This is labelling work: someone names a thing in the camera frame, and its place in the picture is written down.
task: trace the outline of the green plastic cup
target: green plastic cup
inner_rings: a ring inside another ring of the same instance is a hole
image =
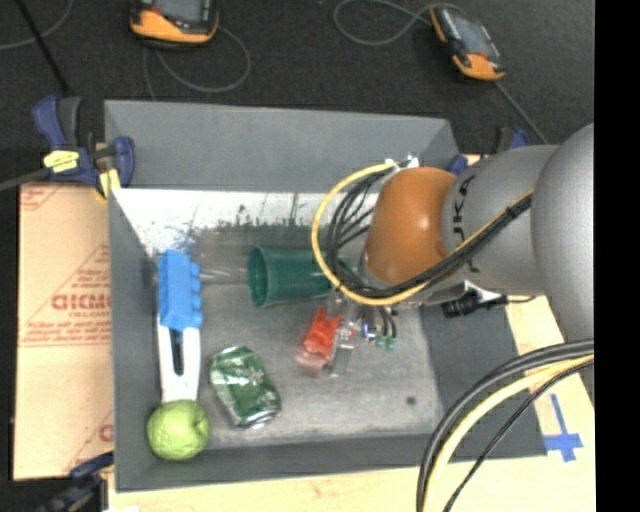
[[[254,247],[247,274],[251,300],[259,308],[322,297],[331,290],[311,249]]]

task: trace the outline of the crushed can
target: crushed can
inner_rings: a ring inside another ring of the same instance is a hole
[[[229,347],[213,356],[209,383],[235,427],[262,427],[281,410],[262,359],[247,347]]]

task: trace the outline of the apple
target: apple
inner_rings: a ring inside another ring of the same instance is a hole
[[[210,423],[195,400],[173,400],[155,409],[147,421],[153,452],[167,460],[188,460],[205,449]]]

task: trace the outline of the blue tape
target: blue tape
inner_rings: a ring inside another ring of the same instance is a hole
[[[567,425],[565,424],[564,417],[562,416],[562,411],[560,410],[560,403],[558,402],[558,397],[555,393],[551,394],[551,402],[558,418],[558,423],[560,424],[561,433],[543,436],[545,448],[547,449],[547,451],[559,450],[564,462],[574,461],[576,460],[576,454],[574,450],[576,448],[582,448],[584,445],[582,444],[582,440],[580,439],[579,434],[570,434],[567,430]]]

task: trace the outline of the yellow cable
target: yellow cable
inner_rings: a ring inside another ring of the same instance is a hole
[[[406,290],[404,290],[404,291],[402,291],[402,292],[400,292],[400,293],[398,293],[396,295],[392,295],[390,297],[383,297],[383,298],[365,297],[363,295],[360,295],[360,294],[354,292],[353,290],[350,290],[349,288],[344,286],[342,281],[340,281],[340,279],[331,271],[331,269],[329,268],[329,265],[327,265],[327,262],[324,259],[324,256],[322,255],[322,251],[320,250],[320,242],[318,240],[318,233],[320,231],[320,222],[322,220],[322,215],[324,214],[324,211],[326,210],[327,206],[329,205],[329,202],[342,189],[344,189],[345,187],[347,187],[351,183],[353,183],[355,181],[358,181],[361,178],[364,178],[365,176],[369,176],[370,174],[375,174],[375,173],[378,173],[378,172],[382,172],[384,170],[387,170],[387,169],[390,169],[390,168],[394,167],[395,165],[397,165],[397,164],[396,163],[393,163],[393,164],[385,163],[385,164],[373,165],[371,167],[367,167],[365,169],[361,169],[359,171],[356,171],[355,173],[353,173],[353,174],[347,176],[346,178],[342,179],[337,185],[335,185],[329,191],[329,193],[326,196],[324,196],[324,198],[320,202],[320,206],[318,206],[318,209],[316,210],[316,214],[315,214],[315,216],[313,218],[313,222],[311,223],[311,249],[313,250],[315,259],[318,262],[318,265],[320,266],[320,269],[322,270],[323,274],[327,277],[329,282],[331,284],[333,284],[336,288],[338,288],[342,293],[344,293],[345,296],[349,297],[350,299],[352,299],[352,300],[354,300],[356,302],[359,302],[360,304],[365,304],[367,306],[387,306],[387,305],[391,305],[391,304],[397,304],[398,302],[401,302],[401,301],[403,301],[405,299],[408,299],[408,298],[412,297],[413,295],[415,295],[419,291],[421,291],[424,288],[426,288],[427,286],[429,286],[429,284],[431,284],[432,280],[425,281],[425,282],[420,283],[420,284],[418,284],[416,286],[413,286],[411,288],[407,288]],[[520,198],[518,198],[516,201],[514,201],[513,204],[516,204],[517,202],[521,201],[526,196],[531,195],[531,194],[533,194],[533,189],[531,189],[528,192],[526,192],[525,194],[523,194]],[[453,252],[451,252],[451,254],[449,254],[448,257],[455,256],[467,244],[471,243],[498,216],[499,215],[497,215],[496,217],[491,219],[484,226],[482,226],[482,228],[480,228],[478,231],[473,233],[469,238],[467,238],[464,242],[462,242],[458,247],[456,247],[456,249]]]
[[[425,490],[425,501],[423,510],[433,512],[434,505],[434,492],[435,483],[438,481],[440,474],[443,472],[444,467],[449,462],[449,459],[455,452],[456,448],[462,441],[462,438],[469,432],[469,430],[480,420],[485,414],[491,411],[494,407],[504,402],[507,398],[512,397],[516,393],[525,390],[533,385],[542,385],[548,382],[556,375],[562,373],[570,368],[575,368],[587,361],[593,360],[594,356],[584,356],[568,361],[559,361],[553,363],[545,368],[542,368],[535,373],[522,377],[521,379],[512,382],[508,386],[499,389],[486,400],[480,403],[475,409],[473,409],[464,419],[458,424],[458,426],[451,432],[445,444],[442,446],[438,456],[433,465],[431,477],[427,481]]]

